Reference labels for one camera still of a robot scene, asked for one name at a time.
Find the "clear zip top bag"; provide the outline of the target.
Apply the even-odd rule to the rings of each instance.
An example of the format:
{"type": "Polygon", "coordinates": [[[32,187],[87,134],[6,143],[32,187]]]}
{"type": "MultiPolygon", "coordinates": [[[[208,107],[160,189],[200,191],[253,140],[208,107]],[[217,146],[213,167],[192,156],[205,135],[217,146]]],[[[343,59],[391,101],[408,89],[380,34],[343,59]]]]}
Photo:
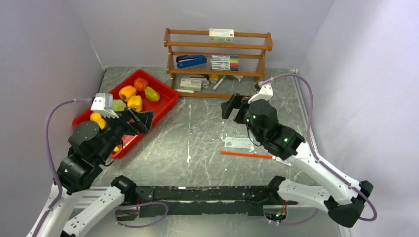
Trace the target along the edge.
{"type": "Polygon", "coordinates": [[[213,135],[210,141],[217,143],[217,149],[220,152],[237,153],[237,155],[232,155],[235,157],[270,159],[284,166],[293,167],[289,162],[280,161],[278,157],[269,154],[262,146],[258,147],[258,142],[252,135],[249,137],[243,128],[223,130],[219,134],[213,135]]]}

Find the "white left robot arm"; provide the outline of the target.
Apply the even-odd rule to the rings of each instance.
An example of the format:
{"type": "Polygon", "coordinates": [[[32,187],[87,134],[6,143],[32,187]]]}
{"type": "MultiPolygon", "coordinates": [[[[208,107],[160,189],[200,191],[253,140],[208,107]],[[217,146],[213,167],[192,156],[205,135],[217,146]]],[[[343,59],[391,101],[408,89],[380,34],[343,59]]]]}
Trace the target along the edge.
{"type": "Polygon", "coordinates": [[[131,205],[137,198],[136,184],[121,175],[87,209],[70,218],[73,208],[91,187],[114,148],[126,135],[147,134],[151,130],[154,111],[137,112],[125,108],[107,118],[104,129],[86,120],[69,138],[70,149],[53,171],[50,196],[29,232],[31,237],[81,237],[109,211],[121,204],[131,205]]]}

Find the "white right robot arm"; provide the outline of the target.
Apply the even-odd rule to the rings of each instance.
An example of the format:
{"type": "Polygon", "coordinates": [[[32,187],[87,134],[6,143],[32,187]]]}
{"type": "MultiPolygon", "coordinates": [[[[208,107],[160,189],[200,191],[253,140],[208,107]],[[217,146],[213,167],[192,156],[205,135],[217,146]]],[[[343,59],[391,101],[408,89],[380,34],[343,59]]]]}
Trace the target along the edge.
{"type": "Polygon", "coordinates": [[[362,219],[374,188],[371,182],[351,178],[311,150],[312,145],[301,134],[279,123],[277,110],[268,101],[252,102],[249,97],[235,93],[221,103],[222,118],[228,119],[234,109],[238,109],[234,122],[245,125],[269,154],[298,167],[317,182],[316,186],[308,186],[276,176],[267,186],[266,196],[271,204],[296,201],[310,205],[347,228],[362,219]]]}

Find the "green white marker pen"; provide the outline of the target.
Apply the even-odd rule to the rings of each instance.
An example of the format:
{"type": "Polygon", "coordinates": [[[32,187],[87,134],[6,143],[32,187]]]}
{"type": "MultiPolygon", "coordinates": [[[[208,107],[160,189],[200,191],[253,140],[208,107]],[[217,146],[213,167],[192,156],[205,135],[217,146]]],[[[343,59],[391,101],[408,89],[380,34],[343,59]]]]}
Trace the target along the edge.
{"type": "Polygon", "coordinates": [[[224,81],[225,78],[226,78],[226,75],[224,75],[221,79],[219,79],[212,89],[216,90],[220,86],[220,84],[224,81]]]}

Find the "yellow green mango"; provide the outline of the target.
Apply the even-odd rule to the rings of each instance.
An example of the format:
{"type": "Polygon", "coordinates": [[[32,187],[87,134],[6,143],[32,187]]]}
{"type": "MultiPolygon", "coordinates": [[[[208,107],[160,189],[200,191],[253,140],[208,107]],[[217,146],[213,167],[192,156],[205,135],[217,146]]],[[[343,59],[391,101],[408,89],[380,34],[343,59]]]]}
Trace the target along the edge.
{"type": "Polygon", "coordinates": [[[152,87],[148,86],[144,90],[145,96],[148,100],[152,102],[157,102],[160,100],[160,95],[157,91],[155,91],[152,87]]]}

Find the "green round cabbage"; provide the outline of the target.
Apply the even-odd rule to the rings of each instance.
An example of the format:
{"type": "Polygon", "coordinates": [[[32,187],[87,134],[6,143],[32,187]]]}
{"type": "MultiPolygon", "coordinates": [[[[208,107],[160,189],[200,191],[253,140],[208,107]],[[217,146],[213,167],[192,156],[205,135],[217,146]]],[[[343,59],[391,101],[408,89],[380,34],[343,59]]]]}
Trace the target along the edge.
{"type": "Polygon", "coordinates": [[[126,108],[126,103],[121,99],[114,99],[112,101],[112,110],[115,112],[124,111],[126,108]]]}

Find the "yellow orange bell pepper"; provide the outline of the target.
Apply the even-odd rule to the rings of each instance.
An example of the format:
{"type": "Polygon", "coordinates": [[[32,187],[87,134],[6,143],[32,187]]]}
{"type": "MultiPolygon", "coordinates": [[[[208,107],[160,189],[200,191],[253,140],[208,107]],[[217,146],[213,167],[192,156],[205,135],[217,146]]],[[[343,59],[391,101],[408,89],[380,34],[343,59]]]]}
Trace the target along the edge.
{"type": "Polygon", "coordinates": [[[127,102],[132,96],[135,96],[136,93],[136,88],[132,85],[128,85],[119,90],[119,97],[121,100],[127,102]]]}

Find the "orange red pepper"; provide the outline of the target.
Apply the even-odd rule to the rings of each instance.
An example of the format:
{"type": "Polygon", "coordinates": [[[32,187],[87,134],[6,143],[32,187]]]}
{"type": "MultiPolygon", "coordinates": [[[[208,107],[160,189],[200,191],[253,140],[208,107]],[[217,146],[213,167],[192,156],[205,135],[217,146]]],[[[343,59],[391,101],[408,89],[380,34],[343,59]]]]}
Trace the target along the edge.
{"type": "Polygon", "coordinates": [[[137,78],[134,80],[134,83],[133,83],[133,87],[139,92],[144,91],[146,87],[148,86],[149,86],[149,83],[144,78],[137,78]]]}

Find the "pack of coloured markers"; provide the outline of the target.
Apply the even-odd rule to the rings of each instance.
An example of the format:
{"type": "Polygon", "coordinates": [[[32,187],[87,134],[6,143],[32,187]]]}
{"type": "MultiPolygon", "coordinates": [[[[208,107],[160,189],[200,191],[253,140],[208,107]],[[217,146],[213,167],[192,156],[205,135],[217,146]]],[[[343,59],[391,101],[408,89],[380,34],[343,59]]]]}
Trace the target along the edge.
{"type": "Polygon", "coordinates": [[[236,55],[212,55],[210,67],[216,71],[238,71],[239,57],[236,55]]]}

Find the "white staples box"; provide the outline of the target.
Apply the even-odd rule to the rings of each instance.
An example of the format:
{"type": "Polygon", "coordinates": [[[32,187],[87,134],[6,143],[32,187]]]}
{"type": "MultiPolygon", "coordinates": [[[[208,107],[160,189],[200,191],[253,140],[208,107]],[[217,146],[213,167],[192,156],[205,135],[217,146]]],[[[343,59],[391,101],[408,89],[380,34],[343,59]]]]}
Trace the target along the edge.
{"type": "Polygon", "coordinates": [[[200,92],[202,90],[202,80],[182,78],[179,86],[184,90],[200,92]]]}

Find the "yellow pear squash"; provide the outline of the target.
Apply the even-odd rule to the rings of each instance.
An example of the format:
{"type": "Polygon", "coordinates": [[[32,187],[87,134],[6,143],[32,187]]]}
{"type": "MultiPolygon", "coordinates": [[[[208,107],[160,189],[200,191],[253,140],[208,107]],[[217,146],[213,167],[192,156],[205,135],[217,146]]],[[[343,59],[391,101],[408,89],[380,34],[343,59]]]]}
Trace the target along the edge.
{"type": "Polygon", "coordinates": [[[104,129],[106,127],[106,120],[99,114],[96,112],[92,112],[90,115],[90,120],[97,123],[100,129],[104,129]]]}

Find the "wooden three-tier shelf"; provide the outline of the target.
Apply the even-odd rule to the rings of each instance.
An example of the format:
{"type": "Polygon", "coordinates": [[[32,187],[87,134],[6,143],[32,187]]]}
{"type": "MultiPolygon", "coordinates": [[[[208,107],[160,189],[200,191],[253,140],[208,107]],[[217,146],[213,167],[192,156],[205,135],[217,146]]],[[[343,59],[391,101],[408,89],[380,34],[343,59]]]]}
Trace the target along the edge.
{"type": "Polygon", "coordinates": [[[266,75],[265,55],[273,48],[270,33],[234,32],[218,40],[209,30],[166,28],[166,72],[170,86],[183,97],[228,98],[233,92],[252,94],[246,85],[266,75]]]}

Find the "blue stapler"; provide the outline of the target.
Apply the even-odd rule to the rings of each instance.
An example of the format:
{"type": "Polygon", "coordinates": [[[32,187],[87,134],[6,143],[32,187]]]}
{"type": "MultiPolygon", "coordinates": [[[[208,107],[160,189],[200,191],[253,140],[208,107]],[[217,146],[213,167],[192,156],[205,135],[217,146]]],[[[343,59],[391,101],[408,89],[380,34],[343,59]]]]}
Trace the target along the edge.
{"type": "Polygon", "coordinates": [[[207,57],[204,55],[182,55],[176,57],[177,67],[179,69],[188,68],[207,62],[207,57]]]}

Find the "white box on top shelf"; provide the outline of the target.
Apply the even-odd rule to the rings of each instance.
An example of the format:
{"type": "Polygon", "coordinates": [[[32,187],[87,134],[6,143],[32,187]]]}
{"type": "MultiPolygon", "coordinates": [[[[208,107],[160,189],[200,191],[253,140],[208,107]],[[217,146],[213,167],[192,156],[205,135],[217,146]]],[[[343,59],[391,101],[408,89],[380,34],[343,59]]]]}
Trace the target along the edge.
{"type": "Polygon", "coordinates": [[[209,41],[213,42],[233,42],[235,39],[233,29],[209,29],[209,41]]]}

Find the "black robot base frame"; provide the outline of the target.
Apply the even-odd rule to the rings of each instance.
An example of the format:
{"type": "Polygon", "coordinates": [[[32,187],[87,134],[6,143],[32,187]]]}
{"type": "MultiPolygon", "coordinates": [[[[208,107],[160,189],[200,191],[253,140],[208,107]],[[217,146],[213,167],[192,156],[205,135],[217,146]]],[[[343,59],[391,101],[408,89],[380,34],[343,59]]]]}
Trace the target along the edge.
{"type": "Polygon", "coordinates": [[[125,176],[111,185],[122,190],[122,206],[139,218],[166,215],[246,214],[264,216],[264,207],[286,201],[277,191],[285,180],[275,176],[266,186],[138,186],[125,176]]]}

